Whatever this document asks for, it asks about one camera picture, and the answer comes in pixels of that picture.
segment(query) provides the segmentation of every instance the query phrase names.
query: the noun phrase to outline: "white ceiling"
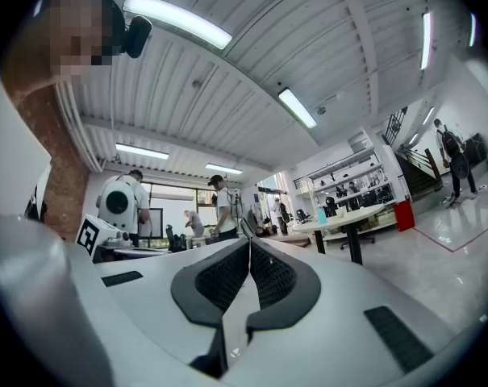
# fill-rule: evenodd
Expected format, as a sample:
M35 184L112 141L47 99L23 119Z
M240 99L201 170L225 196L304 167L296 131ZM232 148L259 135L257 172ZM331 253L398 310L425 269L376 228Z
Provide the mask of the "white ceiling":
M111 73L74 84L81 123L101 160L115 161L117 140L170 153L167 161L121 154L122 164L209 177L209 162L243 170L230 175L234 181L259 181L343 131L352 135L360 122L380 122L421 98L469 36L469 13L457 0L165 1L233 39L217 51L154 27L141 58L118 57ZM434 52L421 71L427 10ZM287 86L316 127L306 129L278 103ZM320 106L323 115L315 113Z

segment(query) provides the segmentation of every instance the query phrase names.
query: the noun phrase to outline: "brick wall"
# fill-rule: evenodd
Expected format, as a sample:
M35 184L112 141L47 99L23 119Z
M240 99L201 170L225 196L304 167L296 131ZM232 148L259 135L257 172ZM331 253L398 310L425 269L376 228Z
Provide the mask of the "brick wall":
M44 194L48 207L45 224L66 240L74 240L81 223L90 171L82 163L66 129L52 87L28 96L18 111L52 157L52 171Z

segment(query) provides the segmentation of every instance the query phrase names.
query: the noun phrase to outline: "staircase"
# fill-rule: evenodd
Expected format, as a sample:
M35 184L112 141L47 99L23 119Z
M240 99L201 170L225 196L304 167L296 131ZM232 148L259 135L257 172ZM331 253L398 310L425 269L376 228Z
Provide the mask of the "staircase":
M401 149L400 152L406 159L399 154L396 154L396 159L405 176L413 200L443 187L439 171L428 150L425 151L427 155L406 149Z

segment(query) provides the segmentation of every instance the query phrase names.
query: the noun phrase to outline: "sneaker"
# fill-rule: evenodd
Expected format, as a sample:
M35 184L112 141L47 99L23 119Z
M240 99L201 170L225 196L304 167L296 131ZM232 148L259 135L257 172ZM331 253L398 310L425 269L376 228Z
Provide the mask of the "sneaker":
M452 196L452 197L450 198L450 200L449 200L449 201L447 201L447 202L444 204L444 207L445 207L445 208L449 208L451 205L453 205L453 204L455 203L455 201L456 201L456 200L457 200L457 199L456 199L454 196Z

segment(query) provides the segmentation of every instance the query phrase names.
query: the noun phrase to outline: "fluorescent light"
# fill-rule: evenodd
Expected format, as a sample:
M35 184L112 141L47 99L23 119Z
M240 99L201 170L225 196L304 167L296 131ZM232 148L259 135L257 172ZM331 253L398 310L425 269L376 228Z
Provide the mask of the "fluorescent light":
M280 100L285 103L285 105L292 110L298 118L302 120L302 122L307 125L310 129L314 127L317 122L314 118L311 117L311 114L308 113L308 110L301 104L301 102L294 96L294 94L290 91L290 89L284 89L282 92L279 93Z
M423 53L421 54L421 70L426 69L430 60L432 44L432 13L423 15Z
M225 166L218 166L217 164L207 164L204 168L213 169L214 171L234 173L235 175L240 175L242 171L233 168L226 168Z
M475 44L475 37L477 35L477 19L475 15L471 14L471 35L469 36L469 46L473 46Z
M423 122L423 125L430 119L430 115L432 114L433 111L434 111L434 108L432 107L430 109L430 111L428 112L427 117L426 117L426 119Z
M169 158L168 153L151 151L150 149L137 148L136 146L129 146L124 144L116 144L116 150L121 152L135 153L136 155L150 156L157 159L167 160Z
M138 15L152 17L161 22L172 24L182 30L196 35L217 48L223 49L232 36L213 23L161 0L125 0L123 9Z

